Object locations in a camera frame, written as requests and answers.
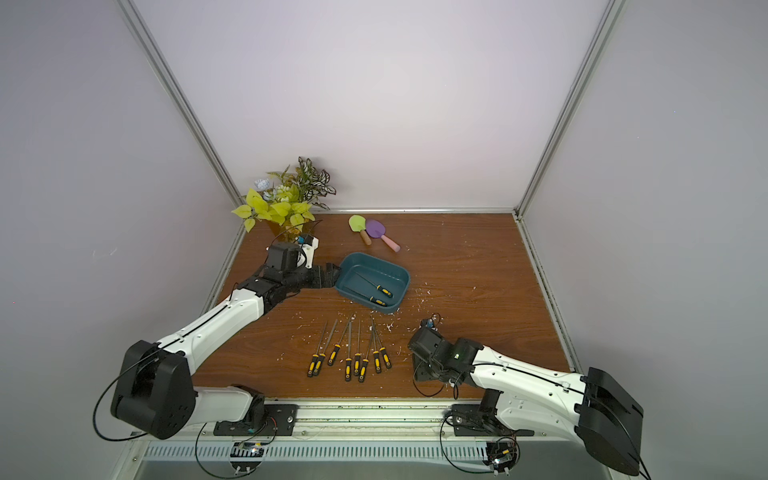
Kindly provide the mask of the teal plastic storage box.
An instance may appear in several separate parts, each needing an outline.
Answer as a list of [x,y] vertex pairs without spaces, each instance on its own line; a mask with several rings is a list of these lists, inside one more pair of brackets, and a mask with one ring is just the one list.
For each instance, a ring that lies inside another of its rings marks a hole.
[[347,255],[340,268],[336,291],[383,314],[399,309],[411,282],[411,275],[404,267],[362,252]]

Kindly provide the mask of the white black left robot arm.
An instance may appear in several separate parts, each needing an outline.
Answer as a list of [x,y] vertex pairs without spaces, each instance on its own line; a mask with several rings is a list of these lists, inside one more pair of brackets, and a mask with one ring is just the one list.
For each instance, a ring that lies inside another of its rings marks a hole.
[[156,342],[134,343],[115,380],[111,415],[160,440],[206,423],[259,431],[266,422],[262,393],[241,385],[196,387],[192,377],[219,347],[284,300],[304,289],[335,286],[341,269],[315,264],[318,246],[312,236],[270,246],[256,272],[210,311]]

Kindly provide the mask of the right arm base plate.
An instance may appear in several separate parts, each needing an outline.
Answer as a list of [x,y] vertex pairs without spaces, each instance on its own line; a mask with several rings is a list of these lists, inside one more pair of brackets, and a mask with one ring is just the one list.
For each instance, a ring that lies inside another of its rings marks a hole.
[[530,429],[512,429],[494,415],[482,411],[479,404],[454,404],[446,415],[447,424],[456,436],[533,437]]

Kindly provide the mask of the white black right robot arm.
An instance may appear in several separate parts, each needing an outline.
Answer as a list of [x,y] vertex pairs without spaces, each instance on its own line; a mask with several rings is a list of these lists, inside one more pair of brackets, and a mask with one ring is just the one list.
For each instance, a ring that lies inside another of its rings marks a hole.
[[649,478],[641,456],[644,410],[606,371],[549,370],[466,338],[450,342],[425,326],[408,348],[415,380],[483,390],[477,406],[455,404],[445,422],[459,435],[491,437],[488,471],[511,469],[520,458],[520,437],[542,435],[572,440],[614,471]]

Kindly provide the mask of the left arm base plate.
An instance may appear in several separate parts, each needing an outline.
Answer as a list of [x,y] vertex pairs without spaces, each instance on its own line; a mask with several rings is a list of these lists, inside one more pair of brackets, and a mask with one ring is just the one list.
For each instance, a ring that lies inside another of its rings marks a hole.
[[289,403],[268,403],[260,406],[251,417],[238,422],[217,422],[214,436],[291,436],[296,425],[299,406]]

